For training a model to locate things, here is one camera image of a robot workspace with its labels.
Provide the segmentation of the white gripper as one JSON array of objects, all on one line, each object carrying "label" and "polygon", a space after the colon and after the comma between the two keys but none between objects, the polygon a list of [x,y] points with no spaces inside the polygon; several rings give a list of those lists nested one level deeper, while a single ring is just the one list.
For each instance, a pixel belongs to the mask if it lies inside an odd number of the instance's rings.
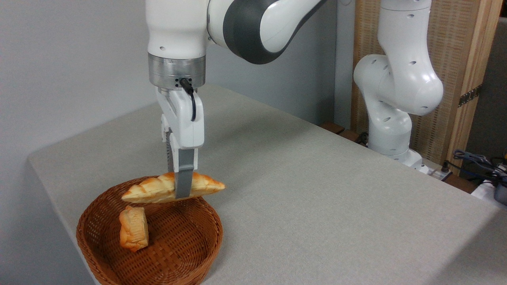
[{"label": "white gripper", "polygon": [[157,88],[161,115],[162,141],[166,144],[167,168],[175,173],[175,197],[190,197],[194,170],[198,168],[198,149],[204,144],[204,110],[197,92],[190,96],[182,88]]}]

